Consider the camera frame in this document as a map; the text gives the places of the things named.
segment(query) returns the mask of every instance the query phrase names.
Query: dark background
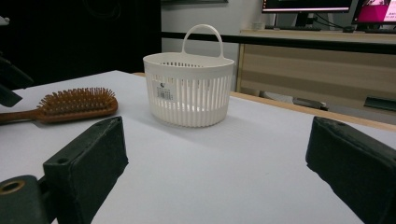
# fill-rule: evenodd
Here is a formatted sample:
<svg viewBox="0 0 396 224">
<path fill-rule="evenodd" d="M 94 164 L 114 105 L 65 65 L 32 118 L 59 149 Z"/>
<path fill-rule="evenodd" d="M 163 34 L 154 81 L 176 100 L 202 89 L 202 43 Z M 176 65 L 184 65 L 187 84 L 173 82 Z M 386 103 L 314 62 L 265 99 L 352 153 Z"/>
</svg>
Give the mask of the dark background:
<svg viewBox="0 0 396 224">
<path fill-rule="evenodd" d="M 144 72 L 143 57 L 162 50 L 160 0 L 12 0 L 0 16 L 0 51 L 34 85 Z"/>
</svg>

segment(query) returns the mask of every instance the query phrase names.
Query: cable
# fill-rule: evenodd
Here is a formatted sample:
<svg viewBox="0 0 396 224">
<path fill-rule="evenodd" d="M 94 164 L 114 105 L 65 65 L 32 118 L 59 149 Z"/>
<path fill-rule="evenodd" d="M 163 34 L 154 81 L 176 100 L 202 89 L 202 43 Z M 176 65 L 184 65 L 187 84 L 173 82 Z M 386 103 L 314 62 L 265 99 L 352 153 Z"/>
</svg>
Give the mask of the cable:
<svg viewBox="0 0 396 224">
<path fill-rule="evenodd" d="M 319 24 L 322 24 L 322 25 L 325 25 L 325 26 L 329 26 L 329 27 L 342 28 L 342 27 L 339 27 L 339 26 L 329 25 L 328 23 L 323 23 L 323 22 L 321 22 L 321 21 L 315 21 L 315 20 L 314 20 L 314 22 L 319 23 Z"/>
<path fill-rule="evenodd" d="M 324 21 L 328 22 L 328 23 L 329 23 L 329 24 L 331 24 L 331 25 L 328 25 L 328 24 L 323 24 L 323 23 L 320 23 L 320 22 L 316 21 L 316 22 L 318 22 L 318 23 L 320 23 L 320 24 L 323 24 L 323 25 L 328 25 L 328 26 L 335 27 L 335 28 L 344 28 L 343 26 L 340 26 L 340 25 L 338 25 L 338 24 L 332 23 L 332 22 L 330 22 L 330 21 L 328 21 L 328 20 L 324 19 L 323 17 L 319 16 L 319 14 L 318 14 L 318 13 L 315 13 L 315 15 L 316 15 L 317 17 L 321 18 L 322 20 L 324 20 Z"/>
</svg>

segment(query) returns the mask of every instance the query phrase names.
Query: basket handle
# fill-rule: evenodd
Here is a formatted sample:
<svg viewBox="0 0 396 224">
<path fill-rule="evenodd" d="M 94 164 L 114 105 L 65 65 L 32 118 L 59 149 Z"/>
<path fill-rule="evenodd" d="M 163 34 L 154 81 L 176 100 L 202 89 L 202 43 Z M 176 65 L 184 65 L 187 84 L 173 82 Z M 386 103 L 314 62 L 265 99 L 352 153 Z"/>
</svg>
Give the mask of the basket handle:
<svg viewBox="0 0 396 224">
<path fill-rule="evenodd" d="M 186 53 L 186 51 L 184 50 L 184 46 L 186 44 L 187 39 L 189 38 L 190 34 L 192 32 L 194 32 L 196 29 L 199 28 L 207 28 L 209 30 L 211 30 L 213 32 L 214 35 L 216 35 L 216 37 L 218 38 L 218 41 L 220 43 L 220 58 L 224 58 L 224 54 L 223 54 L 223 46 L 222 46 L 222 40 L 221 40 L 221 36 L 219 34 L 219 32 L 215 29 L 215 27 L 211 26 L 211 25 L 207 25 L 207 24 L 199 24 L 196 26 L 193 26 L 187 33 L 186 36 L 184 36 L 184 40 L 183 40 L 183 49 L 181 50 L 182 53 Z"/>
</svg>

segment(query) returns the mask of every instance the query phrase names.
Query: barcode sticker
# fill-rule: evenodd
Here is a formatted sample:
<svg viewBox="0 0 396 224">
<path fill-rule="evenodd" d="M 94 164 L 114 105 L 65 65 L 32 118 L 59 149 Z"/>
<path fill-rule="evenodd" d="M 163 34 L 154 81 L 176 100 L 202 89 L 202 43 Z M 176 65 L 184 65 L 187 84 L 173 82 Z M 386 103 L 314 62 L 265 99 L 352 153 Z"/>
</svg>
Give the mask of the barcode sticker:
<svg viewBox="0 0 396 224">
<path fill-rule="evenodd" d="M 176 86 L 173 83 L 163 83 L 158 81 L 152 82 L 154 94 L 163 100 L 174 101 L 176 96 Z"/>
</svg>

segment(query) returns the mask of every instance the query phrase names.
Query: brush bristles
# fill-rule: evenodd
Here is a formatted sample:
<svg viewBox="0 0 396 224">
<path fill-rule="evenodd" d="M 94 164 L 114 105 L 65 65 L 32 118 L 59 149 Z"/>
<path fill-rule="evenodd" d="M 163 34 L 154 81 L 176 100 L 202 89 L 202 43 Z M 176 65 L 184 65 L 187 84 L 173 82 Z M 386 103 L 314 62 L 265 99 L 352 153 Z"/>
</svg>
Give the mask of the brush bristles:
<svg viewBox="0 0 396 224">
<path fill-rule="evenodd" d="M 115 93 L 105 88 L 84 88 L 54 92 L 37 106 L 46 116 L 107 110 Z"/>
</svg>

